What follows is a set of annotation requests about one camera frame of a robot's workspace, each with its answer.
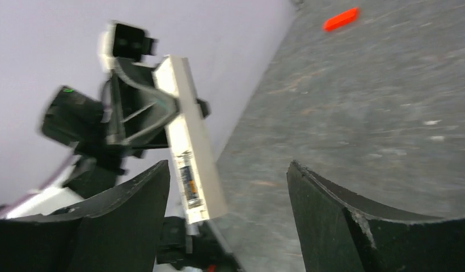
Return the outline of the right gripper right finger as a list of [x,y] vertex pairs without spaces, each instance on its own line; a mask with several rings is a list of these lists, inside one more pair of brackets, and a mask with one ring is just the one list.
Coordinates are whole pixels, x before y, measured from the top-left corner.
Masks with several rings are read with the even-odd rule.
[[465,216],[396,209],[296,160],[287,183],[307,271],[465,271]]

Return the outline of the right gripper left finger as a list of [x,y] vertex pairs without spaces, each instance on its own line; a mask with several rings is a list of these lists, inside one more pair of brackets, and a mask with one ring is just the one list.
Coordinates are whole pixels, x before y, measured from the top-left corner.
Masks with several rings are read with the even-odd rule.
[[169,190],[162,160],[63,214],[0,219],[0,271],[152,271]]

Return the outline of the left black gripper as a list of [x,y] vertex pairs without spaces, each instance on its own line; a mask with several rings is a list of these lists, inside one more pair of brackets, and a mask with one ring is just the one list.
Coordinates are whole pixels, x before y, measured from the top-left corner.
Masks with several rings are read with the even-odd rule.
[[152,67],[115,58],[105,92],[110,95],[107,143],[142,157],[146,150],[168,147],[165,125],[178,115],[176,98],[159,90]]

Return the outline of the white and black stick remote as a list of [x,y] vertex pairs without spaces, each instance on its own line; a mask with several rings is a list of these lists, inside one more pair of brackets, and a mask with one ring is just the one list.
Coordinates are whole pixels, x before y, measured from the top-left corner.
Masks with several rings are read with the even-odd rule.
[[[154,76],[157,87],[179,103],[179,114],[165,129],[187,223],[225,215],[227,204],[187,58],[166,56]],[[196,207],[188,206],[180,177],[180,168],[186,165],[191,167],[201,200]]]

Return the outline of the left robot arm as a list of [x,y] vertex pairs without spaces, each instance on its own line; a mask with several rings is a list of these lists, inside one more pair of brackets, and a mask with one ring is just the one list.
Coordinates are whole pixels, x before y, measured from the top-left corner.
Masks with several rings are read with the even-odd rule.
[[46,110],[41,132],[73,149],[64,168],[37,191],[0,210],[1,219],[49,214],[114,187],[126,174],[122,162],[146,150],[166,148],[166,126],[179,115],[178,98],[160,90],[152,67],[113,57],[104,99],[94,100],[68,86]]

